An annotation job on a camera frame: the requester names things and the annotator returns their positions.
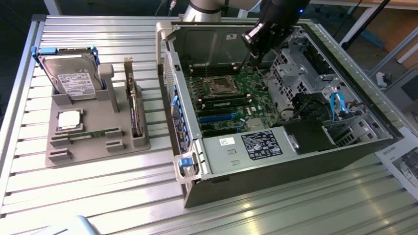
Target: aluminum workbench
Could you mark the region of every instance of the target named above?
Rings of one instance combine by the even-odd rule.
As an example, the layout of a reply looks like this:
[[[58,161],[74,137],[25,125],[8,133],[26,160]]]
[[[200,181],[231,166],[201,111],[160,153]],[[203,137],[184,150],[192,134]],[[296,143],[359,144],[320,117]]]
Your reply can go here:
[[[416,200],[374,155],[343,170],[183,208],[155,65],[155,24],[169,19],[58,16],[30,23],[0,133],[0,234],[30,234],[72,215],[85,216],[101,234],[416,234]],[[48,169],[52,86],[29,47],[90,44],[100,62],[113,64],[115,86],[123,58],[133,58],[151,149]]]

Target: warning label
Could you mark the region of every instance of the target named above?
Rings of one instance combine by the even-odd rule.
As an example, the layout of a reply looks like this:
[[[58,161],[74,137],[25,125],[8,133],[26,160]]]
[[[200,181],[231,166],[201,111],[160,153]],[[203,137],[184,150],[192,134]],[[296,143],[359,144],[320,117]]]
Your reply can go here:
[[[58,79],[69,97],[94,94],[88,72],[58,74]]]
[[[243,135],[240,137],[252,160],[283,154],[271,131]]]

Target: white sticker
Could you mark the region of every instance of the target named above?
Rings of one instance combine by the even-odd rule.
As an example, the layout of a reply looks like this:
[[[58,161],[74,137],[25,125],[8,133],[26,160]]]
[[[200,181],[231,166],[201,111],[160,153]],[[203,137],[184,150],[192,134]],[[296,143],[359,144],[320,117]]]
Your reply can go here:
[[[88,72],[58,74],[58,79],[69,97],[94,94]]]
[[[76,141],[76,140],[84,140],[84,139],[89,139],[90,136],[78,136],[78,137],[73,137],[73,138],[68,138],[70,141]]]
[[[220,146],[235,144],[233,137],[219,139],[219,142],[220,142]]]
[[[227,40],[235,40],[236,34],[227,34]]]

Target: blue tab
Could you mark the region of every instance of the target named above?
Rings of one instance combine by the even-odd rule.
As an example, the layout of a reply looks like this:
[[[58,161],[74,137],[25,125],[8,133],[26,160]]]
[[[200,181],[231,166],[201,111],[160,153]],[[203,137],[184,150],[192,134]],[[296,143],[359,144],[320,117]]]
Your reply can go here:
[[[32,52],[32,57],[36,55],[37,47],[32,46],[30,47],[30,52]]]
[[[89,46],[89,50],[90,50],[90,52],[92,52],[92,55],[93,55],[96,64],[100,65],[97,48],[96,48],[93,45],[90,45],[90,46]]]
[[[179,167],[188,167],[193,165],[193,160],[191,158],[181,158],[179,160]]]
[[[54,55],[57,53],[57,48],[56,47],[42,47],[38,50],[40,55]]]

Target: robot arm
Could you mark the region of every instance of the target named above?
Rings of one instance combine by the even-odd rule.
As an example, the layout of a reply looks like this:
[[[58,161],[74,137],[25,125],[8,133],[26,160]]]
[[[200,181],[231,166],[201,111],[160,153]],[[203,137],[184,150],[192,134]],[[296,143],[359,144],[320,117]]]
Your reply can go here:
[[[251,53],[251,62],[257,65],[268,51],[279,46],[292,33],[310,0],[261,0],[260,18],[253,29],[243,35]]]
[[[264,54],[281,44],[292,32],[310,0],[189,0],[184,21],[220,21],[220,7],[243,10],[260,9],[261,16],[253,29],[241,38],[257,65]]]

